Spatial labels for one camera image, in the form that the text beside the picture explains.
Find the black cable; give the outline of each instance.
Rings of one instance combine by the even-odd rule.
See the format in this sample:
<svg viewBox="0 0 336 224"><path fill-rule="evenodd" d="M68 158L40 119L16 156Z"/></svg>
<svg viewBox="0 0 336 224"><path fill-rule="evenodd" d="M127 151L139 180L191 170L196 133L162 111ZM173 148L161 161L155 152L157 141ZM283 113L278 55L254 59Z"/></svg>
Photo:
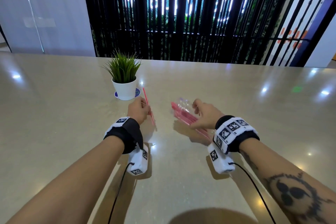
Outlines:
<svg viewBox="0 0 336 224"><path fill-rule="evenodd" d="M269 215L270 215L270 217L271 217L273 223L276 224L276 222L275 222L275 220L274 220L274 218L273 218L273 216L272 216L270 210L268 209L268 207L267 207L267 205L266 205L266 202L265 202L263 196L261 195L261 193L260 193L260 191L259 191L257 185L254 183L254 181L253 181L253 179L251 178L251 176L250 176L250 175L246 172L246 170L245 170L244 168L242 168L239 164L234 163L234 162L230 162L230 163L229 163L229 165L232 165L232 164L235 164L236 166L240 167L240 168L245 172L245 174L247 174L247 176L250 178L250 180L251 180L251 182L253 183L255 189L256 189L257 192L259 193L259 196L261 197L262 201L264 202L264 205L265 205L265 207L266 207L266 209L267 209L267 211L268 211L268 213L269 213Z"/></svg>
<svg viewBox="0 0 336 224"><path fill-rule="evenodd" d="M107 223L107 224L110 224L111 217L112 217L112 212L113 212L114 206L115 206L115 204L116 204L116 201L117 201L117 198L118 198L118 195L119 195L119 191L120 191L120 189L121 189L121 184L123 183L124 176L125 176L125 173L126 173L127 168L128 168L129 165L134 165L134 163L129 162L128 165L127 165L127 167L125 168L123 177L121 178L121 182L120 182L120 185L119 185L119 189L118 189L117 195L115 196L115 200L114 200L114 203L113 203L113 206L112 206L112 209L111 209L111 213L110 213L110 217L108 218L108 223Z"/></svg>

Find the person's left forearm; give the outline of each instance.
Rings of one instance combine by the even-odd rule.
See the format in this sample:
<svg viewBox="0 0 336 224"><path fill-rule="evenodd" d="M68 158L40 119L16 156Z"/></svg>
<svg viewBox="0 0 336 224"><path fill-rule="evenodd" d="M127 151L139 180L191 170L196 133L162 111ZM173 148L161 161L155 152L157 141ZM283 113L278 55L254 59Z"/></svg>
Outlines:
<svg viewBox="0 0 336 224"><path fill-rule="evenodd" d="M86 223L124 143L115 136L78 159L34 196L7 224Z"/></svg>

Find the black wrist strap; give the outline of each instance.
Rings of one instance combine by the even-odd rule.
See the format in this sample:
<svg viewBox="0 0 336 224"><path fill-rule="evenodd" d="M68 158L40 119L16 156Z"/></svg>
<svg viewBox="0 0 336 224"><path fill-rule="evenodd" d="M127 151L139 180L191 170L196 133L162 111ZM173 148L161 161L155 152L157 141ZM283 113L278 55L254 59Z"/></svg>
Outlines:
<svg viewBox="0 0 336 224"><path fill-rule="evenodd" d="M144 140L140 131L140 126L136 120L128 118L128 120L121 127L112 127L110 131L106 133L104 139L109 136L116 136L120 138L124 143L123 154L132 152L137 143L141 150L144 148Z"/></svg>
<svg viewBox="0 0 336 224"><path fill-rule="evenodd" d="M219 120L216 123L216 130L227 120L234 118L235 116L232 115L225 115L221 118L219 118ZM255 138L257 140L260 141L260 138L258 137L258 135L256 133L254 133L253 131L245 131L244 133L242 133L241 135L237 136L232 143L229 144L229 151L231 152L239 152L239 145L241 144L241 142L245 141L246 139L249 138Z"/></svg>

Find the table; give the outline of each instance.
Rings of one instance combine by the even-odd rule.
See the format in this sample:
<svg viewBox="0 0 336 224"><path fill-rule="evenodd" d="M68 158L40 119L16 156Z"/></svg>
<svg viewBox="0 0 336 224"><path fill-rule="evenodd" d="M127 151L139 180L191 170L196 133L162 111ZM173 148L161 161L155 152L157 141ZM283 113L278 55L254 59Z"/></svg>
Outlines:
<svg viewBox="0 0 336 224"><path fill-rule="evenodd" d="M125 116L105 58L0 54L0 223ZM137 73L150 119L145 177L124 179L114 223L271 223L241 170L214 172L204 140L173 117L170 102L200 98L243 117L277 153L336 190L336 70L143 60ZM249 166L239 154L236 162ZM107 223L127 156L111 174L89 223ZM289 223L258 182L278 223Z"/></svg>

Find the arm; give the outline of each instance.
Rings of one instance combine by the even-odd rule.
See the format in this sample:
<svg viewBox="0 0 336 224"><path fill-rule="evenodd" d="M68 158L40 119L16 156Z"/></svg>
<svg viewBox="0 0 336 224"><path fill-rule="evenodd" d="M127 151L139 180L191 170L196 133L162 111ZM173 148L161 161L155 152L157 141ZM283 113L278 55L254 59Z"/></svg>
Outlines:
<svg viewBox="0 0 336 224"><path fill-rule="evenodd" d="M195 113L201 117L195 128L215 128L224 114L196 99ZM239 145L239 152L282 209L300 223L336 223L336 193L254 138Z"/></svg>
<svg viewBox="0 0 336 224"><path fill-rule="evenodd" d="M137 98L128 116L141 124L150 107ZM119 157L124 143L106 137L25 204L7 224L86 223Z"/></svg>

